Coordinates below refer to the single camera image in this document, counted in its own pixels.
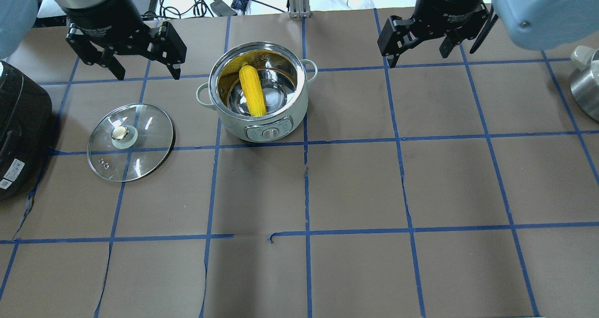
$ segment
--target control panel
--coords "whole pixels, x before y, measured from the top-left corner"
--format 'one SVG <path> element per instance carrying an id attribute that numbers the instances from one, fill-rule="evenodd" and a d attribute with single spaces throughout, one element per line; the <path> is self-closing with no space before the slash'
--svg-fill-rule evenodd
<path id="1" fill-rule="evenodd" d="M 281 139 L 293 130 L 293 120 L 286 116 L 264 125 L 246 126 L 246 136 L 251 141 L 268 142 Z"/>

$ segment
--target barcode label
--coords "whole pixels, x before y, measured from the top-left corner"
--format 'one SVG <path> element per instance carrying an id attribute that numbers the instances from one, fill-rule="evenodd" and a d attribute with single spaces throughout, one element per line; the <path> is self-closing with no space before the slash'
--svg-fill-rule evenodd
<path id="1" fill-rule="evenodd" d="M 0 181 L 0 188 L 2 189 L 6 189 L 8 188 L 11 184 L 13 184 L 13 182 L 10 182 L 9 180 L 6 179 L 2 179 L 2 181 Z"/>
<path id="2" fill-rule="evenodd" d="M 21 171 L 24 167 L 24 162 L 22 162 L 19 159 L 14 159 L 13 163 L 8 168 L 8 171 L 6 172 L 6 174 L 4 174 L 4 178 L 10 181 L 17 181 L 17 177 L 19 177 L 19 174 L 21 174 Z"/>

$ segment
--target yellow corn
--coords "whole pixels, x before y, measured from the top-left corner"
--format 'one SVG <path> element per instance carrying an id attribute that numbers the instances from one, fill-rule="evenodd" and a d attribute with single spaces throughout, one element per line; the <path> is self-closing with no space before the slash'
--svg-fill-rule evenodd
<path id="1" fill-rule="evenodd" d="M 264 93 L 258 77 L 258 71 L 253 66 L 242 66 L 239 70 L 239 81 L 241 89 L 248 102 L 248 110 L 252 117 L 261 117 L 266 115 L 266 104 L 264 103 Z"/>

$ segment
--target glass lid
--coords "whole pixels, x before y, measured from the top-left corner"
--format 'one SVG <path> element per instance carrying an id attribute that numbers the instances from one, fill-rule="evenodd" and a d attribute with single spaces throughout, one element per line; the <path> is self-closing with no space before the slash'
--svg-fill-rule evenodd
<path id="1" fill-rule="evenodd" d="M 103 179 L 126 182 L 158 168 L 173 149 L 171 118 L 158 107 L 130 104 L 99 122 L 88 142 L 88 164 Z"/>

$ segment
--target pot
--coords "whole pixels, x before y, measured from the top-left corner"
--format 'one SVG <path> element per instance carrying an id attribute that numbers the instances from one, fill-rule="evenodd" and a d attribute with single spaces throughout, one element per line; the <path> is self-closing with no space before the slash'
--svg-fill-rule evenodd
<path id="1" fill-rule="evenodd" d="M 252 117 L 241 89 L 239 70 L 245 64 L 256 68 L 263 88 L 267 114 Z M 314 67 L 307 78 L 304 64 Z M 218 112 L 223 126 L 238 138 L 251 142 L 269 142 L 293 132 L 308 108 L 308 86 L 316 79 L 318 67 L 312 60 L 299 59 L 288 49 L 268 42 L 239 45 L 216 61 L 208 82 L 196 90 L 203 106 Z M 201 99 L 208 90 L 209 103 Z"/>
<path id="2" fill-rule="evenodd" d="M 599 121 L 599 50 L 579 46 L 570 58 L 578 68 L 570 78 L 572 96 L 589 117 Z"/>

